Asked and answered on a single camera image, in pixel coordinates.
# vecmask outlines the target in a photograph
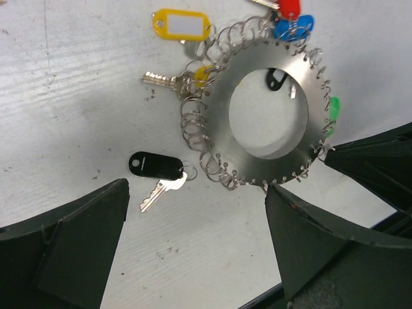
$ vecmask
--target red key tag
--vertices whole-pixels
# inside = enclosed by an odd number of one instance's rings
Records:
[[[295,21],[301,15],[300,0],[279,0],[278,3],[283,18]]]

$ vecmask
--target key head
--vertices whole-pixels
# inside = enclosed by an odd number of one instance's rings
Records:
[[[178,190],[185,184],[187,179],[187,173],[183,172],[183,176],[175,181],[160,180],[160,183],[165,186],[166,192],[169,190]]]

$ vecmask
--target white table surface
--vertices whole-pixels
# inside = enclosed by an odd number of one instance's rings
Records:
[[[178,99],[156,87],[152,98],[152,87],[140,82],[147,70],[175,75],[188,61],[177,42],[151,28],[151,13],[163,7],[205,12],[218,28],[265,12],[246,0],[0,6],[0,227],[127,178],[129,212],[102,308],[237,308],[281,280],[262,191],[227,192],[199,173],[140,214],[155,181],[127,169],[136,151],[198,167],[198,153],[181,138]],[[410,122],[412,2],[302,0],[302,7],[316,18],[312,44],[322,47],[332,94],[342,100],[331,143]],[[248,112],[238,108],[234,117],[247,124],[245,134],[260,132],[264,140],[292,125],[293,106],[270,105],[258,78],[248,85],[251,91],[238,96]],[[321,162],[309,179],[285,187],[367,227],[393,212]]]

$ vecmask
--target ring-shaped metal plate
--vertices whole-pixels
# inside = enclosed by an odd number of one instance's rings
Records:
[[[220,154],[222,164],[227,163],[228,173],[236,171],[238,178],[245,176],[248,182],[255,180],[255,185],[274,180],[280,183],[284,177],[289,181],[294,178],[294,172],[299,176],[303,172],[301,167],[306,167],[308,160],[313,162],[316,159],[314,149],[319,147],[320,140],[326,138],[323,133],[325,119],[328,118],[324,110],[326,90],[321,89],[324,80],[321,76],[317,78],[318,67],[312,69],[310,61],[304,61],[306,53],[293,55],[296,51],[293,45],[287,49],[283,43],[277,46],[274,41],[252,44],[231,56],[227,63],[218,63],[228,66],[228,69],[219,74],[218,81],[211,88],[212,94],[203,98],[208,105],[205,112],[211,153],[215,157]],[[283,70],[300,85],[306,97],[308,114],[307,119],[296,124],[303,127],[304,133],[297,137],[299,140],[295,141],[293,150],[281,156],[273,153],[258,158],[244,150],[235,139],[229,124],[229,107],[234,90],[242,79],[253,71],[267,68]],[[268,102],[256,102],[256,108],[265,108],[266,104]]]

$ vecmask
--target metal disc with hooks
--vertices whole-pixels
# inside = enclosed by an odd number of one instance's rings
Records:
[[[324,142],[326,133],[324,80],[317,65],[310,63],[307,54],[293,44],[264,40],[241,49],[227,62],[218,80],[211,87],[211,94],[203,98],[208,106],[207,146],[213,156],[220,158],[228,173],[244,176],[246,181],[261,185],[263,182],[287,182],[303,174],[316,159],[314,149]],[[234,90],[246,75],[256,70],[276,68],[290,75],[300,86],[307,103],[307,117],[295,124],[296,134],[276,152],[264,157],[248,153],[235,139],[229,124],[229,107]],[[267,102],[256,102],[256,108],[265,108]]]

